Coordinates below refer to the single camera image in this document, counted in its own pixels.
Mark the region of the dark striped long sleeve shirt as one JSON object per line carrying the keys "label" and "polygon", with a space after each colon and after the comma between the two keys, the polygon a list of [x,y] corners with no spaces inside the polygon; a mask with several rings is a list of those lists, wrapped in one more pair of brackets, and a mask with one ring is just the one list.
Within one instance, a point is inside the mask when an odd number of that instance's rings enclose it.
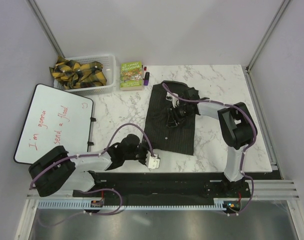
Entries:
{"label": "dark striped long sleeve shirt", "polygon": [[182,125],[167,125],[167,109],[173,107],[166,94],[178,94],[186,100],[199,100],[199,91],[194,87],[177,81],[163,81],[155,84],[151,91],[144,132],[154,149],[192,156],[194,154],[196,104],[180,101],[180,105],[194,106],[194,114]]}

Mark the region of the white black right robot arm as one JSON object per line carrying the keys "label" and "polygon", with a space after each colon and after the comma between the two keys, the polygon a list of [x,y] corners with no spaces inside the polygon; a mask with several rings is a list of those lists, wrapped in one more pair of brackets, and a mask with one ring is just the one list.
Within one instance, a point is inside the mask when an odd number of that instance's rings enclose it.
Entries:
{"label": "white black right robot arm", "polygon": [[219,121],[221,134],[228,146],[227,162],[224,178],[219,184],[219,191],[227,197],[232,197],[244,186],[245,173],[243,163],[245,153],[256,142],[257,128],[245,103],[227,104],[201,98],[199,91],[191,87],[179,96],[172,93],[167,84],[162,84],[166,90],[166,99],[172,102],[168,109],[167,127],[182,126],[190,116],[206,116]]}

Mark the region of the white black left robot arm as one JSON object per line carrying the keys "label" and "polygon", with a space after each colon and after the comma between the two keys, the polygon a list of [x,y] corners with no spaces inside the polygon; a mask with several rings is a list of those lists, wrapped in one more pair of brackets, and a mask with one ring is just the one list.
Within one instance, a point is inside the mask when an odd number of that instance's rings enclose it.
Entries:
{"label": "white black left robot arm", "polygon": [[101,184],[92,176],[121,167],[125,161],[146,164],[152,157],[148,142],[140,142],[138,136],[127,135],[102,152],[72,154],[60,145],[43,155],[29,167],[31,188],[40,197],[48,197],[59,190],[78,190],[95,197],[101,192]]}

